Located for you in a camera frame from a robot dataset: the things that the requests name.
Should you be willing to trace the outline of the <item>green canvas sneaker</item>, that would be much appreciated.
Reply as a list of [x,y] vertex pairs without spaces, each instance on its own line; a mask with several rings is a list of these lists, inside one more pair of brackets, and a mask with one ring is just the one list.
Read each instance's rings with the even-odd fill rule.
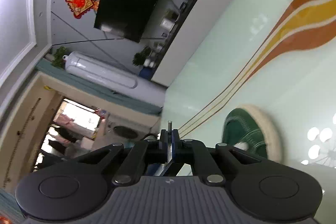
[[224,122],[222,142],[282,162],[282,144],[277,129],[256,106],[242,105],[230,111]]

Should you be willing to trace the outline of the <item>white shoelace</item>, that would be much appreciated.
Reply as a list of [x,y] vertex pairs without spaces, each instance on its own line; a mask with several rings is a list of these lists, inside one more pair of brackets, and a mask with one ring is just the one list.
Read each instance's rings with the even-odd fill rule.
[[158,166],[155,171],[155,176],[173,176],[173,142],[172,142],[172,133],[173,133],[173,122],[167,122],[167,129],[161,130],[159,140],[163,140],[163,148],[167,153],[167,162]]

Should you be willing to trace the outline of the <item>washing machine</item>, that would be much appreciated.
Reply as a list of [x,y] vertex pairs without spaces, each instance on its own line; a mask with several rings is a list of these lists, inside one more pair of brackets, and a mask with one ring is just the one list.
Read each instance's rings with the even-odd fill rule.
[[146,126],[112,114],[110,114],[106,121],[107,133],[122,141],[138,141],[144,139],[147,135],[159,134],[155,126]]

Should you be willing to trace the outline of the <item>white standing air conditioner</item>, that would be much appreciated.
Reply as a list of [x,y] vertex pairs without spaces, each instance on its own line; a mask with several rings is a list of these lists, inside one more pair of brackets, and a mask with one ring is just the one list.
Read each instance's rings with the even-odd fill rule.
[[163,107],[166,89],[142,77],[74,51],[62,57],[65,70],[128,97]]

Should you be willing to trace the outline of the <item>teal curtain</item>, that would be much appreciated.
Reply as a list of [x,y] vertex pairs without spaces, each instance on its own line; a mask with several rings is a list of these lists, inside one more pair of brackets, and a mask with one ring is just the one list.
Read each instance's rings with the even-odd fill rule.
[[146,102],[125,96],[109,88],[100,86],[98,84],[89,82],[88,80],[67,73],[64,69],[54,67],[48,60],[41,59],[35,68],[57,80],[60,80],[66,84],[74,86],[75,88],[82,90],[90,95],[97,96],[108,102],[115,103],[117,105],[130,108],[132,110],[141,112],[143,114],[160,116],[162,108],[151,105]]

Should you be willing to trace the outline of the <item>potted plant in white pot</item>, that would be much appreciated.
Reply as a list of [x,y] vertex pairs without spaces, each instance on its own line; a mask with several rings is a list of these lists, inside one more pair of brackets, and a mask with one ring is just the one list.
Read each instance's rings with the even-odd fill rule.
[[137,52],[134,57],[132,64],[136,67],[148,67],[149,64],[153,61],[153,56],[155,52],[149,46],[145,46],[141,52]]

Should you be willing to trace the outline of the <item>red Chinese knot decoration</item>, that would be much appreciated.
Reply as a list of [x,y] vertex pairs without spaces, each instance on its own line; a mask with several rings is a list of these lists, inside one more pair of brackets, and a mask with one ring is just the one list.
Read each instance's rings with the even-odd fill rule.
[[100,0],[64,0],[76,19],[93,10],[97,12]]

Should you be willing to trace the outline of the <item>white framed photo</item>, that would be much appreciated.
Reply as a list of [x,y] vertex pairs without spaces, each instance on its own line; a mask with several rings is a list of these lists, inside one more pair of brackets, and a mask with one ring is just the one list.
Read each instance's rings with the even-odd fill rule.
[[163,18],[160,26],[164,28],[165,30],[168,30],[168,32],[171,32],[171,30],[174,28],[175,23],[167,18]]

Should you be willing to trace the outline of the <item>white TV cabinet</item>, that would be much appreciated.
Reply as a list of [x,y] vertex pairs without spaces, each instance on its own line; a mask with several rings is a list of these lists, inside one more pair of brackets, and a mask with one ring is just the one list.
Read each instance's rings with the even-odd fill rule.
[[151,80],[170,86],[232,0],[190,0],[158,56]]

